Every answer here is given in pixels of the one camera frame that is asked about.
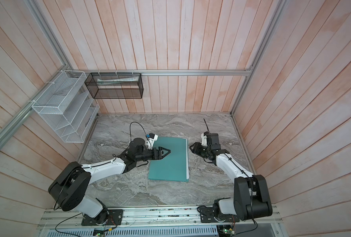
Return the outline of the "green file folder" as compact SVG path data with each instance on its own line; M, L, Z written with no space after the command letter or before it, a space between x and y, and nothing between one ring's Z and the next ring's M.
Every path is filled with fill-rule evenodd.
M171 153L162 160L150 161L148 178L150 180L187 182L187 139L175 137L158 137L158 139L154 142L153 147L163 147L170 149Z

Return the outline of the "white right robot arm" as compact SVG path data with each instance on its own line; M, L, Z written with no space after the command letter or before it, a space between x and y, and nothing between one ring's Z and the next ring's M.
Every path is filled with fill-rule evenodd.
M214 201L214 218L222 221L237 217L243 221L271 216L273 208L266 179L246 170L226 149L222 149L217 133L207 131L201 134L201 138L201 142L189 147L191 152L223 170L234 183L232 198Z

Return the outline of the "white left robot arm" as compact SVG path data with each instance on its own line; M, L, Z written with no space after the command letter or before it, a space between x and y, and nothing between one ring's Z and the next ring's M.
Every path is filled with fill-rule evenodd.
M77 210L97 225L105 225L109 219L108 208L97 198L86 196L88 186L106 177L127 173L138 162L165 158L171 150L153 147L156 140L135 138L120 155L106 162L89 165L71 162L48 188L48 193L55 200L54 208Z

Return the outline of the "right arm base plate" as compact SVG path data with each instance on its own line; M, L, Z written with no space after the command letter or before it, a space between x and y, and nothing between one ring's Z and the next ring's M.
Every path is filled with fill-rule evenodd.
M204 205L198 206L197 211L200 215L200 221L202 223L236 223L239 222L239 218L236 215L222 214L217 211L217 208L206 207Z

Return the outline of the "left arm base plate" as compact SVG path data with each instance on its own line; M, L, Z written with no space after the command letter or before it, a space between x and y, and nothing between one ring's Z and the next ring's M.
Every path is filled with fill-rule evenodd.
M81 222L82 226L119 226L122 223L124 210L122 209L106 209L102 210L96 217L91 218L84 214Z

